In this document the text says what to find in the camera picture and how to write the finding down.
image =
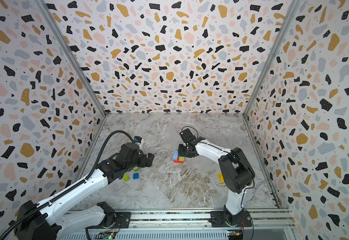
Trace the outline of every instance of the white and black object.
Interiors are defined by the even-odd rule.
[[[144,154],[139,148],[142,143],[142,138],[134,137],[134,142],[123,144],[117,154],[97,164],[91,175],[87,174],[66,189],[36,204],[28,201],[21,205],[17,220],[30,212],[32,214],[14,227],[16,237],[19,240],[55,240],[90,226],[121,227],[121,223],[116,223],[118,216],[114,209],[105,202],[74,214],[66,212],[93,192],[121,179],[134,167],[152,166],[154,155]],[[38,206],[43,205],[46,207],[38,209]]]
[[[253,184],[254,171],[243,151],[217,146],[203,137],[195,137],[189,128],[180,132],[184,144],[178,147],[182,157],[205,156],[220,165],[225,185],[228,187],[228,200],[224,206],[224,219],[228,226],[236,226],[244,214],[243,199],[245,190]]]

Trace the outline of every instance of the terrazzo wall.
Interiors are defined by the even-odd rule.
[[[301,239],[349,240],[349,1],[302,1],[248,121]]]
[[[71,184],[99,130],[92,105],[33,2],[0,0],[0,233]]]
[[[290,0],[47,0],[110,112],[240,112]]]

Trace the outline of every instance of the marble tabletop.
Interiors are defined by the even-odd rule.
[[[102,201],[115,209],[224,206],[228,188],[217,176],[221,172],[217,163],[203,156],[185,158],[183,164],[173,162],[173,152],[182,143],[179,133],[184,126],[195,128],[200,136],[216,145],[241,148],[256,175],[255,187],[245,193],[244,206],[275,206],[241,114],[111,114],[107,116],[84,175],[92,168],[106,137],[115,130],[123,130],[132,137],[142,137],[144,153],[155,155],[153,165],[141,168],[136,180],[133,179],[134,172],[128,172],[129,181],[114,181],[85,198],[73,210],[87,209]],[[121,145],[128,141],[125,135],[115,134],[100,161],[118,152]]]

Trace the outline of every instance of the toy block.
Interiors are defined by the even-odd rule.
[[[221,183],[224,183],[223,174],[222,174],[222,173],[219,173],[219,174],[217,174],[217,176],[219,177]]]
[[[178,151],[174,151],[173,153],[173,160],[176,160],[178,158]]]

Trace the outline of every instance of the metal bracket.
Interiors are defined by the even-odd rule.
[[[112,229],[117,230],[117,229],[121,229],[121,228],[129,228],[130,216],[131,216],[131,212],[116,212],[116,225]],[[88,228],[92,228],[92,229],[100,228],[101,229],[102,226],[97,225],[97,226],[91,226]]]
[[[243,221],[244,227],[252,227],[251,217],[247,211],[243,211],[240,219]],[[231,227],[225,223],[224,211],[211,211],[209,222],[212,224],[212,227]]]

